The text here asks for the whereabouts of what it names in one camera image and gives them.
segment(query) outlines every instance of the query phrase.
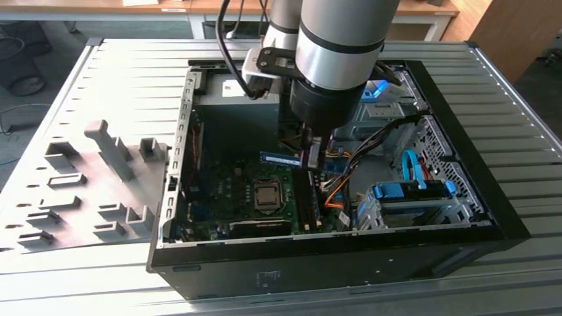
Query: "yellow wire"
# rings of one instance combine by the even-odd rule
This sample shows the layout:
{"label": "yellow wire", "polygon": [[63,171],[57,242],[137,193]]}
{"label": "yellow wire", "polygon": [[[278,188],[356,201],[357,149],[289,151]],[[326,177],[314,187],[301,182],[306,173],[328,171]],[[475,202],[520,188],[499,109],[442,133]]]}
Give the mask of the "yellow wire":
{"label": "yellow wire", "polygon": [[[329,157],[340,157],[338,153],[330,153],[330,152],[328,152],[328,155],[326,156],[329,156]],[[352,153],[349,151],[345,151],[344,152],[344,157],[350,158],[352,157]]]}
{"label": "yellow wire", "polygon": [[341,204],[328,204],[326,207],[334,207],[336,209],[344,209],[344,205]]}
{"label": "yellow wire", "polygon": [[333,191],[333,194],[330,194],[330,196],[328,197],[328,200],[325,202],[325,206],[328,207],[328,205],[330,204],[330,201],[333,200],[336,194],[338,193],[338,191],[341,190],[341,188],[344,187],[344,184],[346,184],[346,182],[350,180],[352,174],[348,176],[346,179],[344,179],[341,185],[336,188],[336,190]]}

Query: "label sticker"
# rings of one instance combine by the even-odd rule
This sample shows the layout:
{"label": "label sticker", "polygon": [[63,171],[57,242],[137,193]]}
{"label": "label sticker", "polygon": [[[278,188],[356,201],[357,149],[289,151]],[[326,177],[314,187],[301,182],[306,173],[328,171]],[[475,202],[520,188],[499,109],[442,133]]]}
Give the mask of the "label sticker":
{"label": "label sticker", "polygon": [[188,12],[186,9],[162,9],[162,12]]}
{"label": "label sticker", "polygon": [[349,227],[350,226],[350,217],[344,212],[341,212],[340,219],[341,219],[342,223],[345,224],[345,226]]}
{"label": "label sticker", "polygon": [[258,272],[256,274],[256,287],[272,288],[274,285],[277,285],[281,278],[281,271]]}
{"label": "label sticker", "polygon": [[238,81],[232,79],[222,83],[222,96],[224,97],[244,97],[245,90],[238,84]]}
{"label": "label sticker", "polygon": [[277,158],[277,157],[266,157],[266,161],[270,161],[273,163],[282,163],[285,165],[301,166],[301,161],[289,160],[289,159]]}

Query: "black cable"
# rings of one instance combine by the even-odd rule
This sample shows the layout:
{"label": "black cable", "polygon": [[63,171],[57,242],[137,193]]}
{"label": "black cable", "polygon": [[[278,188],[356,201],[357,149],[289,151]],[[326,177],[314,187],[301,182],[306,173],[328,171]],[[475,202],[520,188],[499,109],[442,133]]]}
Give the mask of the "black cable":
{"label": "black cable", "polygon": [[293,152],[300,153],[301,149],[293,146],[289,142],[285,142],[284,140],[280,140],[281,145],[288,147]]}
{"label": "black cable", "polygon": [[[3,115],[5,113],[14,111],[15,109],[19,109],[22,107],[50,107],[51,104],[50,103],[30,103],[30,104],[21,104],[21,105],[15,105],[14,107],[10,107],[9,109],[5,109],[0,111],[0,115]],[[3,133],[5,136],[10,136],[14,134],[14,132],[7,133],[7,131],[5,130],[5,126],[2,125],[2,116],[0,116],[0,131]]]}
{"label": "black cable", "polygon": [[421,114],[409,115],[408,117],[393,120],[388,125],[385,125],[385,127],[381,130],[378,130],[372,136],[368,137],[368,139],[356,149],[350,159],[348,160],[348,166],[350,167],[353,163],[357,162],[368,152],[370,152],[376,147],[378,147],[384,143],[385,139],[389,137],[392,131],[396,128],[398,128],[401,125],[416,123],[421,120],[421,118]]}
{"label": "black cable", "polygon": [[269,0],[266,0],[266,4],[264,4],[264,0],[261,0],[262,17],[261,17],[261,25],[258,27],[258,38],[261,38],[261,36],[262,36],[262,23],[264,23],[264,18],[266,18],[266,23],[270,23],[270,20],[269,20],[269,17],[268,17],[268,12],[266,12],[268,2],[269,2]]}
{"label": "black cable", "polygon": [[224,0],[220,16],[217,17],[217,25],[216,25],[217,42],[220,44],[221,53],[222,53],[222,56],[225,57],[225,63],[228,64],[229,70],[233,73],[238,81],[238,84],[245,90],[246,95],[249,96],[252,100],[256,100],[258,99],[257,93],[250,90],[249,85],[245,82],[244,76],[237,69],[236,62],[233,61],[233,57],[230,56],[228,46],[225,44],[225,39],[222,38],[222,21],[225,20],[225,15],[228,14],[229,4],[230,4],[230,0]]}
{"label": "black cable", "polygon": [[378,70],[380,77],[384,78],[388,82],[396,84],[397,86],[402,85],[401,79],[397,78],[393,70],[382,61],[376,62],[374,69]]}

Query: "wire bundle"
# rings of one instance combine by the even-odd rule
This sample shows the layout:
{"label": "wire bundle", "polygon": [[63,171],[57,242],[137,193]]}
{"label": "wire bundle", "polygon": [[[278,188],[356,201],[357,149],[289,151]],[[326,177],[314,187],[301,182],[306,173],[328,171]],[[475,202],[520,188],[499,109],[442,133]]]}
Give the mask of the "wire bundle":
{"label": "wire bundle", "polygon": [[[372,136],[368,137],[364,143],[361,143],[357,150],[350,155],[350,159],[348,160],[344,174],[325,183],[325,188],[330,188],[338,183],[338,187],[333,190],[333,193],[326,199],[326,202],[325,202],[326,207],[342,209],[344,213],[352,218],[352,212],[350,212],[352,202],[350,202],[349,184],[350,184],[350,177],[360,164],[361,158],[365,156],[365,154],[368,154],[368,152],[370,152],[380,145],[382,145],[392,131],[396,128],[398,128],[404,124],[409,124],[409,123],[414,123],[420,121],[421,118],[422,118],[422,115],[410,115],[408,117],[393,120],[381,130],[378,130]],[[340,191],[342,191],[342,194],[344,194],[344,204],[333,203],[333,198]]]}

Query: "metal table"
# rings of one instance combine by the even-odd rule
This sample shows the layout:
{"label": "metal table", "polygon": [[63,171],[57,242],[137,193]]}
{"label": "metal table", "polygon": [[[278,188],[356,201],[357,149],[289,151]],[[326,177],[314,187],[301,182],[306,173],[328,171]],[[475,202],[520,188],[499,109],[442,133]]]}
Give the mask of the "metal table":
{"label": "metal table", "polygon": [[[230,44],[245,55],[254,41]],[[86,107],[107,109],[127,142],[146,133],[172,142],[188,60],[220,57],[214,41],[107,39],[89,45],[17,166],[0,207],[25,196],[21,178],[38,172],[53,126]],[[420,59],[483,153],[533,239],[481,258],[450,276],[233,300],[186,302],[158,275],[146,273],[149,244],[133,243],[19,255],[0,253],[0,310],[23,315],[82,309],[129,315],[222,311],[310,315],[489,315],[560,313],[562,302],[562,147],[537,114],[479,49],[464,43],[392,42],[384,57]],[[127,116],[111,115],[137,104]]]}

